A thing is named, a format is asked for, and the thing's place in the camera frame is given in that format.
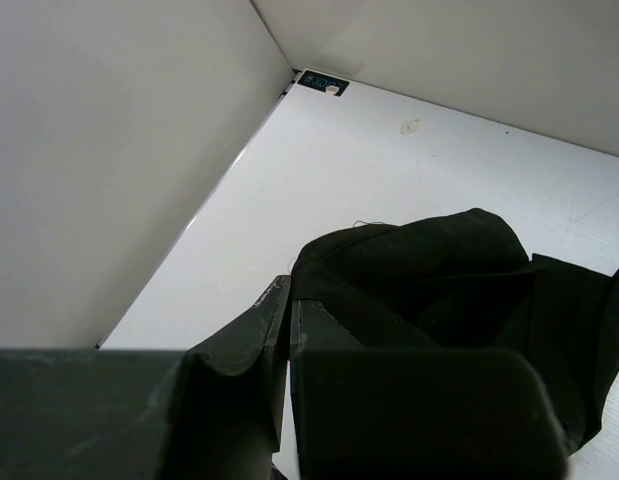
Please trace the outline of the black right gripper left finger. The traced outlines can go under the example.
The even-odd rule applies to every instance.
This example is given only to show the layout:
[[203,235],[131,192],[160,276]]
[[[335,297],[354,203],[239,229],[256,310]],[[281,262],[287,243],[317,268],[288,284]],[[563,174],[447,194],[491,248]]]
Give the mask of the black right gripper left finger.
[[291,280],[186,351],[0,350],[0,479],[274,479]]

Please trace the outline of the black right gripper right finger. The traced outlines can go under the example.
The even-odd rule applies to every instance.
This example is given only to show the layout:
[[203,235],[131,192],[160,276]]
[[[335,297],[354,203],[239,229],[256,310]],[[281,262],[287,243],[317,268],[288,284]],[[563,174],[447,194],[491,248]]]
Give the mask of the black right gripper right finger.
[[291,398],[305,479],[563,479],[546,390],[507,350],[360,344],[325,309],[291,313]]

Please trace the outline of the black pleated skirt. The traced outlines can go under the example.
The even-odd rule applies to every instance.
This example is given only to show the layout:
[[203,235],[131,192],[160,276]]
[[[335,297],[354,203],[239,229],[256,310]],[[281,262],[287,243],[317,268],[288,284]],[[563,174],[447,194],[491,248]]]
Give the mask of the black pleated skirt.
[[619,268],[604,275],[528,254],[482,209],[315,239],[292,294],[367,347],[499,347],[538,372],[577,451],[602,426],[619,371]]

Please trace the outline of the small tape scrap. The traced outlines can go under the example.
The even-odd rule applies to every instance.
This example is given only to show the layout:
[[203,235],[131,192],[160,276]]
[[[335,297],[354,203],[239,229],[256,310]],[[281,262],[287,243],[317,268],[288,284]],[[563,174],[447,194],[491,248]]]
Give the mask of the small tape scrap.
[[400,127],[400,133],[402,135],[410,135],[416,133],[420,129],[420,120],[413,119],[403,123]]

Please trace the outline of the left blue corner label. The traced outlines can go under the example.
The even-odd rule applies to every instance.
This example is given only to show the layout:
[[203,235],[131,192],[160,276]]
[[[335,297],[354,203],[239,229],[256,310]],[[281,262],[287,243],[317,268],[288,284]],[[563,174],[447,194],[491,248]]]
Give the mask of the left blue corner label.
[[296,83],[334,97],[340,97],[350,85],[350,82],[347,80],[313,70],[302,72]]

